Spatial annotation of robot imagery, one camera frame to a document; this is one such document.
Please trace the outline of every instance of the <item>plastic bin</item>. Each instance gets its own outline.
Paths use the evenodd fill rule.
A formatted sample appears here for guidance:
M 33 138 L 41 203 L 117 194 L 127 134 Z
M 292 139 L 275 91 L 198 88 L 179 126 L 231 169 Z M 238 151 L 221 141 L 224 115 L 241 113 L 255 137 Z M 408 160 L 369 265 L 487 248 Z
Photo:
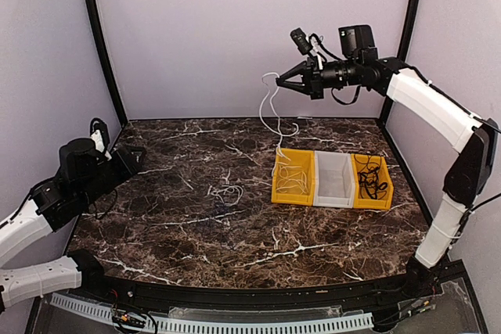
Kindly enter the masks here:
M 277 154 L 273 174 L 272 203 L 313 205 L 315 195 L 315 152 L 312 150 L 282 149 Z
M 388 167 L 384 157 L 352 154 L 351 163 L 353 165 L 353 171 L 355 171 L 355 200 L 353 207 L 359 209 L 390 210 L 391 199 L 393 198 L 393 184 L 391 183 L 390 174 L 388 173 Z M 369 198 L 365 190 L 360 187 L 358 173 L 367 171 L 368 163 L 371 167 L 380 166 L 378 174 L 379 183 L 387 183 L 386 194 L 381 196 L 380 199 Z
M 353 207 L 355 173 L 351 154 L 315 152 L 315 207 Z

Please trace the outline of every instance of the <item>metal frame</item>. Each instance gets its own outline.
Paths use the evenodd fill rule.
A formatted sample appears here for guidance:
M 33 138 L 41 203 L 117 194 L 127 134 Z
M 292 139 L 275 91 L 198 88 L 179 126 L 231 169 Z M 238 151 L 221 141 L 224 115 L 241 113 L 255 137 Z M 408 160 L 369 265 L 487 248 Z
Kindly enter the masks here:
M 398 46 L 397 58 L 402 62 L 407 59 L 407 53 L 409 52 L 410 41 L 413 36 L 414 24 L 416 23 L 417 7 L 420 0 L 409 0 L 407 4 L 407 12 L 405 13 L 404 27 L 402 30 L 402 36 L 400 39 L 400 45 Z M 384 99 L 383 108 L 379 116 L 379 120 L 384 127 L 390 116 L 391 107 L 393 106 L 393 101 L 386 97 Z
M 85 0 L 85 4 L 87 5 L 88 19 L 91 24 L 92 35 L 94 36 L 94 42 L 96 44 L 99 61 L 101 62 L 101 68 L 103 69 L 106 86 L 110 92 L 111 101 L 113 102 L 115 113 L 120 121 L 120 125 L 124 127 L 128 122 L 127 114 L 125 113 L 124 103 L 121 100 L 113 68 L 111 67 L 111 61 L 104 39 L 103 28 L 99 19 L 97 3 L 96 0 Z
M 106 84 L 110 91 L 115 112 L 122 127 L 128 123 L 120 93 L 117 88 L 110 58 L 106 49 L 103 36 L 103 29 L 99 21 L 99 13 L 96 0 L 85 0 L 88 15 L 92 27 L 92 33 L 96 42 L 96 49 L 99 54 Z M 398 47 L 397 57 L 405 60 L 409 51 L 410 41 L 413 34 L 414 23 L 419 0 L 409 0 L 405 15 L 405 23 L 402 30 L 402 38 Z M 416 197 L 424 217 L 428 224 L 432 221 L 431 212 L 419 190 L 410 169 L 408 168 L 402 154 L 399 152 L 393 138 L 389 134 L 386 124 L 389 118 L 393 102 L 386 98 L 377 122 L 381 133 L 394 153 L 400 165 L 405 179 Z M 487 326 L 481 313 L 477 297 L 468 277 L 463 262 L 444 260 L 444 271 L 440 275 L 440 282 L 446 282 L 455 278 L 463 278 L 470 298 L 472 299 L 478 324 L 481 332 L 487 333 Z M 367 282 L 355 282 L 343 285 L 321 286 L 318 288 L 300 289 L 204 289 L 189 288 L 179 286 L 164 286 L 146 282 L 135 282 L 120 278 L 105 277 L 106 284 L 119 292 L 122 303 L 133 304 L 144 309 L 168 312 L 172 307 L 197 307 L 205 309 L 228 309 L 228 310 L 280 310 L 280 309 L 301 309 L 304 307 L 329 307 L 333 305 L 342 306 L 344 311 L 363 309 L 371 311 L 377 319 L 380 314 L 388 315 L 397 311 L 398 302 L 405 299 L 400 292 L 376 294 L 375 289 L 395 289 L 402 285 L 404 275 L 377 279 Z M 74 291 L 77 295 L 88 296 L 90 291 L 82 289 Z M 32 333 L 34 324 L 38 317 L 41 300 L 35 299 L 31 309 L 30 318 L 27 323 L 26 334 Z

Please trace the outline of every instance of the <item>white wire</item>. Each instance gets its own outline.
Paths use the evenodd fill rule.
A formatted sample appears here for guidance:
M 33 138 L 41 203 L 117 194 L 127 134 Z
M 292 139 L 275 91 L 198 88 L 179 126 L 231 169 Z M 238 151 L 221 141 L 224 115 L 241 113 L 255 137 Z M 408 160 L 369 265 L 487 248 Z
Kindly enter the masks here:
M 293 123 L 293 126 L 296 127 L 295 131 L 292 132 L 292 133 L 289 133 L 287 135 L 285 135 L 284 133 L 281 132 L 280 130 L 280 116 L 278 113 L 276 113 L 276 110 L 275 110 L 275 107 L 273 105 L 273 99 L 276 97 L 276 95 L 278 94 L 279 92 L 279 89 L 280 87 L 277 86 L 276 87 L 276 90 L 273 92 L 273 95 L 271 96 L 271 98 L 269 99 L 269 106 L 272 108 L 272 111 L 273 111 L 273 114 L 275 114 L 275 116 L 277 117 L 278 119 L 278 125 L 277 125 L 277 130 L 278 131 L 275 131 L 273 128 L 271 128 L 269 125 L 267 125 L 265 123 L 265 120 L 263 119 L 263 105 L 265 104 L 266 102 L 266 99 L 268 98 L 268 96 L 271 94 L 272 90 L 269 88 L 269 85 L 266 83 L 265 81 L 265 78 L 268 77 L 268 76 L 277 76 L 277 77 L 280 77 L 280 75 L 277 73 L 277 72 L 268 72 L 266 74 L 263 74 L 262 77 L 261 77 L 261 81 L 264 85 L 266 85 L 266 88 L 268 89 L 268 93 L 265 95 L 265 97 L 263 98 L 263 100 L 261 101 L 261 105 L 259 106 L 259 119 L 261 119 L 261 122 L 263 123 L 263 125 L 265 127 L 267 127 L 271 132 L 273 132 L 275 135 L 279 135 L 279 136 L 282 136 L 282 137 L 292 137 L 292 136 L 295 136 L 297 135 L 297 133 L 299 133 L 299 126 L 296 124 L 296 123 Z
M 315 55 L 316 55 L 316 59 L 318 60 L 319 62 L 319 69 L 320 70 L 323 70 L 323 61 L 322 61 L 322 58 L 320 57 L 319 55 L 319 49 L 318 49 L 318 45 L 319 45 L 319 42 L 315 40 L 315 42 L 313 42 L 312 40 L 312 35 L 310 34 L 309 36 L 307 36 L 306 38 L 308 40 L 308 42 L 310 42 L 310 44 L 312 45 L 313 47 L 313 51 L 315 51 Z
M 268 83 L 266 83 L 265 81 L 265 78 L 268 77 L 268 76 L 276 76 L 276 77 L 280 77 L 280 75 L 277 73 L 277 72 L 268 72 L 266 74 L 263 74 L 261 76 L 261 82 L 266 86 L 266 88 L 268 89 L 268 93 L 266 93 L 265 97 L 263 98 L 263 100 L 261 101 L 261 104 L 259 105 L 259 119 L 261 120 L 261 122 L 263 123 L 263 125 L 271 132 L 273 132 L 275 135 L 278 135 L 280 136 L 280 140 L 278 142 L 278 144 L 276 145 L 276 153 L 281 156 L 282 158 L 287 158 L 288 160 L 290 160 L 285 154 L 282 153 L 282 141 L 283 141 L 283 138 L 284 137 L 292 137 L 292 136 L 295 136 L 299 133 L 299 126 L 296 124 L 296 123 L 293 123 L 293 126 L 295 127 L 295 130 L 292 132 L 292 133 L 289 133 L 289 134 L 284 134 L 282 133 L 281 129 L 280 129 L 280 125 L 281 125 L 281 118 L 279 116 L 279 114 L 276 112 L 275 110 L 275 106 L 273 105 L 273 99 L 276 97 L 276 95 L 278 94 L 279 92 L 279 89 L 280 87 L 277 86 L 276 87 L 276 90 L 273 92 L 272 96 L 269 97 L 269 95 L 272 93 L 272 90 L 270 89 Z M 272 109 L 272 112 L 273 114 L 276 116 L 277 118 L 277 126 L 276 126 L 276 130 L 274 130 L 273 128 L 271 128 L 269 125 L 266 124 L 264 118 L 263 118 L 263 105 L 265 104 L 266 102 L 266 99 L 268 99 L 269 97 L 269 106 L 271 107 Z M 275 172 L 275 168 L 276 168 L 276 165 L 273 167 L 273 170 L 272 170 L 272 174 Z
M 222 189 L 214 188 L 211 191 L 209 191 L 209 193 L 214 197 L 218 197 L 221 200 L 221 203 L 226 207 L 234 207 L 235 205 L 237 205 L 243 196 L 243 188 L 240 187 L 239 185 L 223 185 L 222 187 L 223 187 Z M 226 203 L 223 196 L 233 195 L 235 193 L 237 194 L 236 200 L 233 201 L 232 203 Z
M 282 152 L 282 141 L 284 137 L 293 137 L 299 133 L 299 126 L 296 123 L 293 123 L 293 126 L 295 127 L 295 130 L 292 133 L 289 134 L 284 134 L 282 133 L 282 130 L 280 129 L 281 125 L 281 118 L 279 114 L 276 112 L 275 107 L 273 105 L 273 99 L 276 97 L 276 95 L 279 92 L 279 86 L 276 87 L 276 90 L 273 92 L 273 94 L 270 97 L 270 94 L 272 93 L 269 85 L 266 83 L 265 79 L 268 76 L 276 76 L 280 77 L 280 75 L 277 72 L 268 72 L 266 74 L 263 74 L 261 77 L 261 81 L 264 85 L 266 85 L 266 88 L 268 89 L 268 93 L 266 93 L 265 97 L 261 101 L 261 105 L 259 105 L 259 119 L 263 123 L 263 125 L 273 132 L 275 135 L 280 136 L 280 140 L 278 144 L 276 144 L 276 154 L 282 158 L 285 158 L 289 161 L 291 159 L 283 154 Z M 269 125 L 266 124 L 265 120 L 263 119 L 263 106 L 265 105 L 266 99 L 269 97 L 269 106 L 272 109 L 272 112 L 275 114 L 276 119 L 277 119 L 277 125 L 276 125 L 276 130 L 271 128 Z M 277 182 L 277 191 L 285 190 L 285 189 L 294 189 L 294 188 L 299 188 L 303 193 L 308 192 L 308 177 L 304 173 L 304 171 L 297 172 L 296 174 L 290 174 L 289 169 L 294 169 L 294 168 L 301 168 L 301 166 L 290 166 L 288 163 L 284 162 L 279 162 L 277 159 L 275 159 L 275 164 L 273 165 L 272 169 L 272 176 L 275 174 L 275 169 L 279 166 L 279 177 L 280 181 Z

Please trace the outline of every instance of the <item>brown marble surface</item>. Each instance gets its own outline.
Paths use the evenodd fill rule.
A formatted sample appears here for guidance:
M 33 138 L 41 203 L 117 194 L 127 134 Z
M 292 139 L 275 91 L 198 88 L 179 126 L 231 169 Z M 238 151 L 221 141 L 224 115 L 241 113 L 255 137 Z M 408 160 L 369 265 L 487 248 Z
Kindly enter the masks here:
M 301 131 L 283 147 L 387 157 L 391 210 L 271 204 L 279 137 L 259 119 L 140 120 L 118 144 L 146 147 L 143 171 L 118 188 L 107 217 L 81 217 L 70 249 L 90 250 L 108 275 L 181 286 L 322 286 L 404 272 L 427 225 L 375 122 L 294 121 Z M 209 194 L 228 183 L 244 189 L 234 207 Z

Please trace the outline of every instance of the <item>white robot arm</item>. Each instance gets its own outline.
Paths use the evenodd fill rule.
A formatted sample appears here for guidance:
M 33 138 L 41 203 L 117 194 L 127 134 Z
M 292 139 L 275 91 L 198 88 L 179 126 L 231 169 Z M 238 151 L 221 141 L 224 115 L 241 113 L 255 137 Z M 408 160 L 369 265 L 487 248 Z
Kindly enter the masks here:
M 106 124 L 96 118 L 90 138 L 75 139 L 59 150 L 56 175 L 33 187 L 20 208 L 0 224 L 0 268 L 139 172 L 144 149 L 126 147 L 109 153 L 109 143 Z M 102 274 L 103 267 L 85 250 L 46 264 L 0 269 L 0 313 L 21 300 L 84 286 Z
M 334 90 L 356 85 L 351 103 L 358 98 L 360 88 L 375 90 L 425 120 L 459 153 L 445 176 L 444 195 L 431 228 L 407 264 L 404 291 L 416 295 L 420 283 L 429 278 L 430 270 L 460 237 L 469 215 L 478 207 L 474 203 L 491 174 L 499 129 L 493 120 L 481 119 L 448 97 L 417 68 L 394 57 L 379 59 L 368 25 L 342 27 L 339 35 L 345 60 L 329 52 L 316 34 L 307 38 L 301 29 L 293 31 L 290 36 L 308 58 L 277 78 L 276 84 L 312 99 L 323 98 L 325 88 L 336 99 Z M 312 51 L 318 52 L 312 45 L 313 38 L 334 61 L 327 62 L 323 55 L 313 56 Z M 301 82 L 290 80 L 296 76 Z

